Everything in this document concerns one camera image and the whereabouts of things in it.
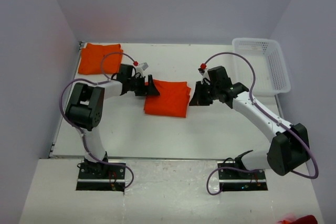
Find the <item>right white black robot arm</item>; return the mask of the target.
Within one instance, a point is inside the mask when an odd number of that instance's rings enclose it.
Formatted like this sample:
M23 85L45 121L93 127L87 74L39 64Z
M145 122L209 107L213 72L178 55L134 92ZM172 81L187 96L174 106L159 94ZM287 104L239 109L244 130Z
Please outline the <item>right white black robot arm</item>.
M234 172L239 178L257 169L272 169L284 176L310 159L308 131L302 124L291 124L259 104L245 85L232 83L223 66L201 66L198 71L202 79L196 82L189 105L209 106L218 100L247 118L270 143L265 150L249 150L235 158Z

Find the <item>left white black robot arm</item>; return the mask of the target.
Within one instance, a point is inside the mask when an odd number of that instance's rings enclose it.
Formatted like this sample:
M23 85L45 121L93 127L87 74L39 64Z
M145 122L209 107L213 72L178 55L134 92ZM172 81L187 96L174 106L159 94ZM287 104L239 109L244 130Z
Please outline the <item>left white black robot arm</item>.
M108 162L107 151L102 145L99 131L104 101L127 92L134 92L137 97L160 95L152 75L144 75L147 68L146 62L137 66L121 64L119 72L107 76L106 81L75 79L70 83L73 87L65 109L60 98L59 107L63 118L76 128L82 139L85 149L82 169L85 172L92 173L97 178L104 178L112 165Z

